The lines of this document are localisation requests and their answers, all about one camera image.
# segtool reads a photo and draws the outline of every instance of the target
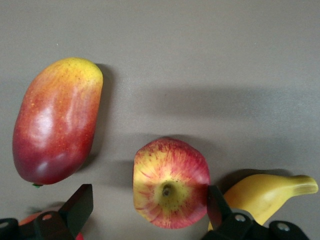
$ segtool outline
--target plastic fruit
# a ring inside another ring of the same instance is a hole
[[[100,69],[77,57],[54,62],[31,82],[12,141],[23,179],[54,184],[80,168],[92,147],[102,85]]]
[[[135,155],[134,207],[158,227],[179,229],[200,220],[207,213],[209,184],[206,159],[183,141],[160,138]]]
[[[249,212],[258,224],[263,225],[288,199],[314,194],[318,190],[316,181],[310,176],[255,174],[232,186],[224,198],[231,208]]]

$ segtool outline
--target banana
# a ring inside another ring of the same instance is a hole
[[[230,208],[249,212],[263,225],[288,199],[318,190],[317,182],[307,175],[254,174],[236,183],[223,196]]]

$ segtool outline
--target yellow banana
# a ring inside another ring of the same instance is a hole
[[[316,181],[310,176],[255,174],[236,183],[223,196],[230,208],[249,212],[258,224],[263,225],[288,199],[314,194],[318,190]]]

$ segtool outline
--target red mango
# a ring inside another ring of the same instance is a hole
[[[31,82],[12,140],[23,179],[54,184],[81,167],[92,147],[102,86],[100,69],[78,57],[54,62]]]

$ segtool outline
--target toy apple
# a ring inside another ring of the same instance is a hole
[[[207,213],[210,174],[206,159],[192,146],[164,137],[135,155],[133,203],[152,224],[180,229]]]

